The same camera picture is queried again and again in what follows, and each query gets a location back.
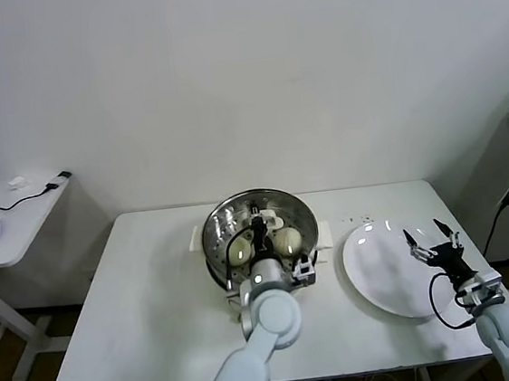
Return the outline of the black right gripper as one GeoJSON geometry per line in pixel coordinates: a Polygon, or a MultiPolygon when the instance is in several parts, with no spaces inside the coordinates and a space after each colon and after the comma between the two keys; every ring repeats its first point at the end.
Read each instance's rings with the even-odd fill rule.
{"type": "Polygon", "coordinates": [[[404,229],[403,234],[410,248],[410,255],[420,262],[426,262],[429,267],[442,269],[453,286],[463,285],[475,277],[476,271],[463,260],[464,249],[459,232],[454,232],[447,224],[437,219],[433,219],[433,222],[450,243],[441,243],[429,250],[418,245],[413,236],[404,229]]]}

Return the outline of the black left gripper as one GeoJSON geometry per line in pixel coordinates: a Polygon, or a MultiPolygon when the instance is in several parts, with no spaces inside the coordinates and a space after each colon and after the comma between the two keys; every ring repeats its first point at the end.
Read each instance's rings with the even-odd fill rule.
{"type": "Polygon", "coordinates": [[[250,207],[251,213],[251,230],[253,230],[254,257],[267,258],[274,257],[274,246],[272,240],[267,237],[268,229],[273,228],[273,220],[271,216],[265,215],[262,219],[256,219],[261,216],[258,205],[250,207]]]}

